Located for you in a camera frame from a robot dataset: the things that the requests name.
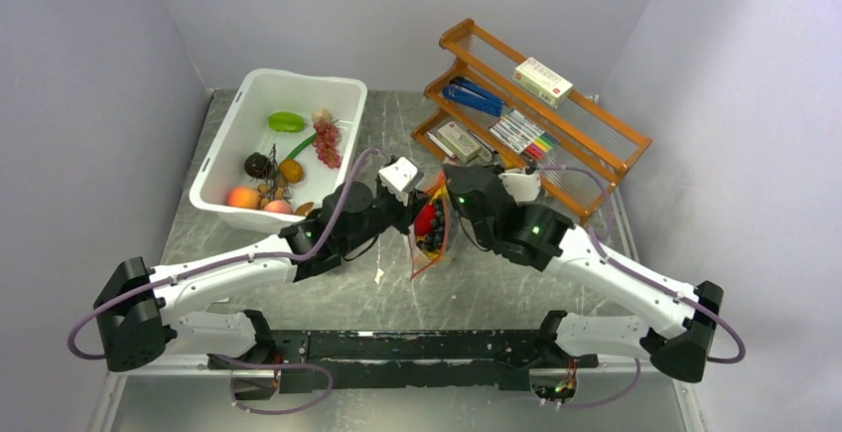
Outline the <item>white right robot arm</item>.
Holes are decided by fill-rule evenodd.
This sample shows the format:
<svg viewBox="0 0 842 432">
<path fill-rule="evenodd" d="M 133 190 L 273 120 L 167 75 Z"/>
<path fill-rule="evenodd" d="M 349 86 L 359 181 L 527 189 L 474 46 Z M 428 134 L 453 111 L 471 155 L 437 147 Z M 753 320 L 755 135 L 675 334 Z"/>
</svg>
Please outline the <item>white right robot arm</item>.
<svg viewBox="0 0 842 432">
<path fill-rule="evenodd" d="M 536 340 L 546 365 L 568 358 L 608 355 L 646 360 L 674 379 L 698 383 L 708 364 L 724 290 L 659 274 L 612 250 L 554 209 L 524 203 L 508 190 L 496 166 L 443 167 L 456 211 L 477 244 L 511 263 L 568 275 L 628 311 L 625 317 L 549 312 Z"/>
</svg>

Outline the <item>black grape bunch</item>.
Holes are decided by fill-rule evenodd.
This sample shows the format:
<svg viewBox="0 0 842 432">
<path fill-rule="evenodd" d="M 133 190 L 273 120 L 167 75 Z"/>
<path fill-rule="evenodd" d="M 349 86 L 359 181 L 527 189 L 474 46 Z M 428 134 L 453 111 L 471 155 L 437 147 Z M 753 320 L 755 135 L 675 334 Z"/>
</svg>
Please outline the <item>black grape bunch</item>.
<svg viewBox="0 0 842 432">
<path fill-rule="evenodd" d="M 437 219 L 432 222 L 434 230 L 426 236 L 416 236 L 416 246 L 424 252 L 436 253 L 440 251 L 445 239 L 445 209 L 441 198 L 435 199 L 429 204 L 432 204 L 436 209 Z"/>
</svg>

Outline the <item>red apple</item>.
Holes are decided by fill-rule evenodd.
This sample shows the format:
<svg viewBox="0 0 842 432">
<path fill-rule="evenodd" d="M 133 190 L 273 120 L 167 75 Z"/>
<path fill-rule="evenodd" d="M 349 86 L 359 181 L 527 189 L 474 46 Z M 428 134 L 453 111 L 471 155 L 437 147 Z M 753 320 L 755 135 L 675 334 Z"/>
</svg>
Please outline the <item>red apple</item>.
<svg viewBox="0 0 842 432">
<path fill-rule="evenodd" d="M 432 222 L 436 220 L 436 209 L 432 204 L 425 205 L 413 221 L 414 234 L 426 236 L 434 230 Z"/>
</svg>

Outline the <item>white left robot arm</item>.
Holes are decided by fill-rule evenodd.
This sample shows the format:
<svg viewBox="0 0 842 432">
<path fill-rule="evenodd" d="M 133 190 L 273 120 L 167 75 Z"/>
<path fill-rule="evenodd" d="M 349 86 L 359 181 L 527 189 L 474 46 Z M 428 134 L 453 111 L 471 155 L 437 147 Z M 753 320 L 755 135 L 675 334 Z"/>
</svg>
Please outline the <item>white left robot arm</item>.
<svg viewBox="0 0 842 432">
<path fill-rule="evenodd" d="M 383 185 L 342 185 L 303 220 L 254 244 L 180 265 L 121 262 L 93 303 L 102 357 L 112 372 L 164 355 L 228 356 L 260 368 L 275 341 L 261 313 L 206 312 L 207 305 L 249 289 L 300 282 L 366 252 L 390 228 L 408 233 L 429 195 L 395 195 Z"/>
</svg>

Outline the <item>clear zip bag orange zipper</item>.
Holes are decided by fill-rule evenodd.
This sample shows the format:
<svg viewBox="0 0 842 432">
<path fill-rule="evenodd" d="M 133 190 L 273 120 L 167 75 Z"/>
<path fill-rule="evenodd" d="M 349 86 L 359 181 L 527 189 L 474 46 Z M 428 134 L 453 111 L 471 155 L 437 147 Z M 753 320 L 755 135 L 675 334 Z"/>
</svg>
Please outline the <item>clear zip bag orange zipper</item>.
<svg viewBox="0 0 842 432">
<path fill-rule="evenodd" d="M 447 266 L 453 258 L 459 233 L 443 171 L 423 193 L 428 196 L 427 202 L 413 220 L 406 237 L 410 280 Z"/>
</svg>

